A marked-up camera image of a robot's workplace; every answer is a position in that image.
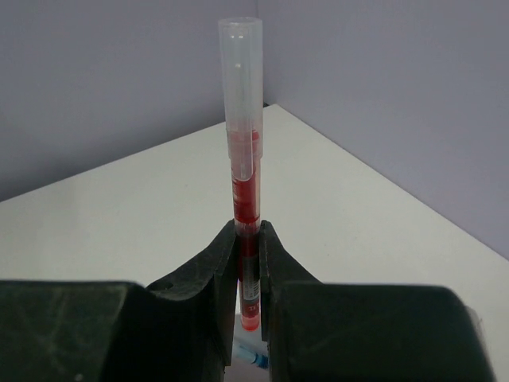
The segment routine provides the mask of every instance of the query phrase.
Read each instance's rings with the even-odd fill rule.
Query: background wall
[[[259,0],[258,11],[266,102],[509,258],[508,1]]]
[[[0,201],[224,120],[238,15],[255,0],[0,0]]]

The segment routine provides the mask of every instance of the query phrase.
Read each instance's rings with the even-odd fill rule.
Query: red marker
[[[260,159],[262,158],[262,21],[220,21],[224,110],[235,230],[239,236],[239,299],[242,325],[260,323],[258,233],[260,229]]]

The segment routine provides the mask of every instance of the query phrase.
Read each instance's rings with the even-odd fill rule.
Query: clear plastic cap
[[[262,20],[228,18],[219,28],[231,172],[246,181],[253,175],[254,160],[262,156]]]

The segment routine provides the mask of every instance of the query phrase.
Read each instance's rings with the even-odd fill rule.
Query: blue marker
[[[233,356],[241,360],[256,364],[259,368],[269,368],[269,357],[256,353],[254,350],[247,348],[245,345],[233,341]]]

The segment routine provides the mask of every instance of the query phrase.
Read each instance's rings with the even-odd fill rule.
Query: white table
[[[264,111],[262,218],[320,280],[452,288],[509,380],[509,262],[278,106]],[[169,273],[232,217],[224,123],[0,204],[0,278]]]

